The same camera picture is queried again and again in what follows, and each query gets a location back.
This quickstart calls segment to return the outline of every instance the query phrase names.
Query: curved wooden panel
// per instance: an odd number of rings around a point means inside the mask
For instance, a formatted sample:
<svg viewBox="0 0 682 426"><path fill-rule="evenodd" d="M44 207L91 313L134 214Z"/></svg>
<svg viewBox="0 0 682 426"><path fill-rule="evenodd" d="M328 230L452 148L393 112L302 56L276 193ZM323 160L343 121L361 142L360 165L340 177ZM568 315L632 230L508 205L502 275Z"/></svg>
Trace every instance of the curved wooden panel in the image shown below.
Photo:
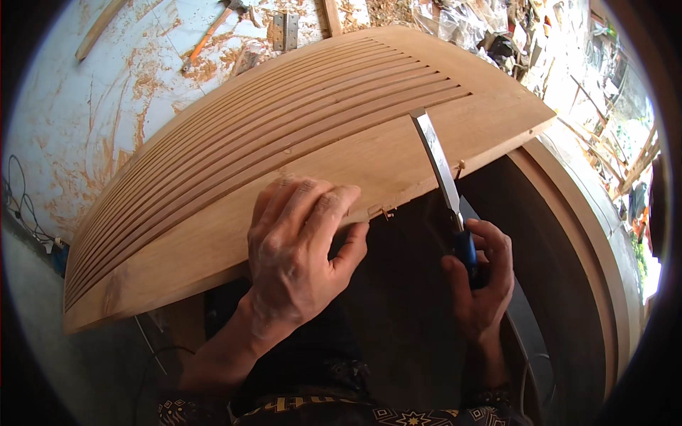
<svg viewBox="0 0 682 426"><path fill-rule="evenodd" d="M247 258L244 226L255 195L284 172L361 186L355 220L432 189L407 117L420 106L452 164L467 161L465 172L554 116L476 56L402 27L289 52L191 105L109 183L72 244L65 329L221 284Z"/></svg>

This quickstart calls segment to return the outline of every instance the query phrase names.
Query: sleeve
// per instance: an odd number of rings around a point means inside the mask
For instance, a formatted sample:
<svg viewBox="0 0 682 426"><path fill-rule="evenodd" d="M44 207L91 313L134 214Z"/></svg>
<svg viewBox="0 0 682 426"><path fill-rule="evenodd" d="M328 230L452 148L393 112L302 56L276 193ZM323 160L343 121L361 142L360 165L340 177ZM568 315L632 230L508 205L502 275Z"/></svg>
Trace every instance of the sleeve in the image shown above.
<svg viewBox="0 0 682 426"><path fill-rule="evenodd" d="M159 398L159 425L223 426L230 424L227 400L182 391L166 391Z"/></svg>

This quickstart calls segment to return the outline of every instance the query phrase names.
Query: hammer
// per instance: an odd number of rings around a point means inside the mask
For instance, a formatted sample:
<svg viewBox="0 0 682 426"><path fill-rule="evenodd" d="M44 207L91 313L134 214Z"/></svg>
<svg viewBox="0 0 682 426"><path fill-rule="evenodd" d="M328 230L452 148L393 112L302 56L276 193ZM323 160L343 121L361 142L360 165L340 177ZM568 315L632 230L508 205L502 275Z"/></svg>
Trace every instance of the hammer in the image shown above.
<svg viewBox="0 0 682 426"><path fill-rule="evenodd" d="M211 25L211 28L209 28L209 30L206 31L206 35L204 35L204 38L201 39L199 44L196 45L190 57L188 57L185 63L182 65L182 70L184 72L190 70L192 64L194 63L194 60L196 59L201 49L204 48L206 43L209 41L209 38L213 35L213 33L216 32L216 29L218 29L218 27L225 21L225 19L227 19L227 16L235 10L237 11L238 14L241 15L248 8L247 5L244 4L243 0L230 0L229 2L226 1L226 4L227 6L225 7L225 11Z"/></svg>

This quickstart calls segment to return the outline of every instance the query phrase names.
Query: hand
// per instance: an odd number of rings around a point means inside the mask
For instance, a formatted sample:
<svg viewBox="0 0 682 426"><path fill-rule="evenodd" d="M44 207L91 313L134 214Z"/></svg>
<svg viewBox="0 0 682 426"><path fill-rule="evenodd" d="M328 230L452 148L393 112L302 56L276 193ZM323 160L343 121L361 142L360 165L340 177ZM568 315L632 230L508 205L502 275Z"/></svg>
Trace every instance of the hand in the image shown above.
<svg viewBox="0 0 682 426"><path fill-rule="evenodd" d="M481 349L499 345L499 328L514 289L512 240L495 225L469 219L466 229L473 235L479 265L486 264L488 285L479 290L469 288L464 265L454 256L443 256L454 302L454 315L466 339Z"/></svg>
<svg viewBox="0 0 682 426"><path fill-rule="evenodd" d="M327 259L357 186L285 177L256 200L248 233L253 332L281 338L317 316L348 286L367 253L368 223L355 224L336 258Z"/></svg>

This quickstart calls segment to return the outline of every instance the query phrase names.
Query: blue chisel handle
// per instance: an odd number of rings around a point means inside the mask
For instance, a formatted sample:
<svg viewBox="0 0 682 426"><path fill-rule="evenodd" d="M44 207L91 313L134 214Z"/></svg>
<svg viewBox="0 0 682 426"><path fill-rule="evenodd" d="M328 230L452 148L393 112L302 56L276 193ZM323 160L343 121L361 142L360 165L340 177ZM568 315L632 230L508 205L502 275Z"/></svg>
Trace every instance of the blue chisel handle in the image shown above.
<svg viewBox="0 0 682 426"><path fill-rule="evenodd" d="M471 232L453 232L452 235L452 254L464 264L466 272L469 274L469 287L471 290L483 288L486 284L481 280L478 273L478 260L476 259L476 247L473 245Z"/></svg>

